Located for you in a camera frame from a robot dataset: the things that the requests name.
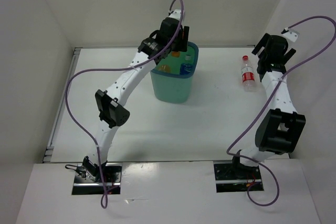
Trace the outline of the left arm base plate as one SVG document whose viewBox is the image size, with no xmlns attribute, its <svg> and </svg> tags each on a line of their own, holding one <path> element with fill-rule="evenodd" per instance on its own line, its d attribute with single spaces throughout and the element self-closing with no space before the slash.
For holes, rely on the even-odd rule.
<svg viewBox="0 0 336 224">
<path fill-rule="evenodd" d="M 101 178 L 94 179 L 85 171 L 81 164 L 68 164 L 66 169 L 75 172 L 72 195 L 103 195 L 103 183 Z M 103 168 L 103 177 L 108 195 L 118 195 L 121 190 L 121 163 L 107 163 Z"/>
</svg>

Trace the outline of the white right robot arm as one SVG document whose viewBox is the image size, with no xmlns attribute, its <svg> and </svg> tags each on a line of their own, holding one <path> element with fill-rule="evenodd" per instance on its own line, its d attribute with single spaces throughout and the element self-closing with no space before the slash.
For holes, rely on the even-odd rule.
<svg viewBox="0 0 336 224">
<path fill-rule="evenodd" d="M 255 133 L 255 143 L 233 157 L 230 172 L 235 178 L 252 174 L 258 164 L 295 150 L 306 118 L 292 104 L 287 87 L 285 64 L 296 53 L 293 43 L 298 32 L 284 30 L 280 36 L 264 34 L 252 53 L 258 56 L 257 73 L 270 99 L 266 115 Z"/>
</svg>

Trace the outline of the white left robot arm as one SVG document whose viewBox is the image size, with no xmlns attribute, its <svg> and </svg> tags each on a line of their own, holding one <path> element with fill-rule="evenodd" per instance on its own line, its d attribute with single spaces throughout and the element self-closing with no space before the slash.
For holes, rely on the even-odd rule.
<svg viewBox="0 0 336 224">
<path fill-rule="evenodd" d="M 97 146 L 83 160 L 86 175 L 93 182 L 101 181 L 112 140 L 120 126 L 126 123 L 130 112 L 124 107 L 130 94 L 159 62 L 173 51 L 187 51 L 188 26 L 182 18 L 165 18 L 160 29 L 150 34 L 138 47 L 129 70 L 106 90 L 97 90 L 95 99 L 99 110 L 99 129 L 95 135 Z"/>
</svg>

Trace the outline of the red label clear bottle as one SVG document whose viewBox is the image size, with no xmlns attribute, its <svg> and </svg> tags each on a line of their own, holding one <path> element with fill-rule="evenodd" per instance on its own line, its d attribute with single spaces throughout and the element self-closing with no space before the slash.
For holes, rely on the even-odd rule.
<svg viewBox="0 0 336 224">
<path fill-rule="evenodd" d="M 241 75 L 244 90 L 254 92 L 256 90 L 254 70 L 247 55 L 242 57 Z"/>
</svg>

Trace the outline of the orange juice bottle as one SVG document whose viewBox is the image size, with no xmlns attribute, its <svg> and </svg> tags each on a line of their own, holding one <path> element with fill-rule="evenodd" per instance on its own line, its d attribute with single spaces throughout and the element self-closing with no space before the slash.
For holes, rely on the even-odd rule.
<svg viewBox="0 0 336 224">
<path fill-rule="evenodd" d="M 171 67 L 169 65 L 161 65 L 159 66 L 158 71 L 164 73 L 171 73 Z"/>
<path fill-rule="evenodd" d="M 180 51 L 183 43 L 183 34 L 184 32 L 180 30 L 177 37 L 174 39 L 172 43 L 172 52 L 171 52 L 172 57 L 178 58 L 180 56 Z"/>
</svg>

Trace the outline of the blue label water bottle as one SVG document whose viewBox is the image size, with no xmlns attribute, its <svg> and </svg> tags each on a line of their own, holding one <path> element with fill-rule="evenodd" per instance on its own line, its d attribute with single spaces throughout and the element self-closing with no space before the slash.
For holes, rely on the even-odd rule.
<svg viewBox="0 0 336 224">
<path fill-rule="evenodd" d="M 185 58 L 180 65 L 180 74 L 181 75 L 189 74 L 192 68 L 193 68 L 193 56 L 185 55 Z"/>
</svg>

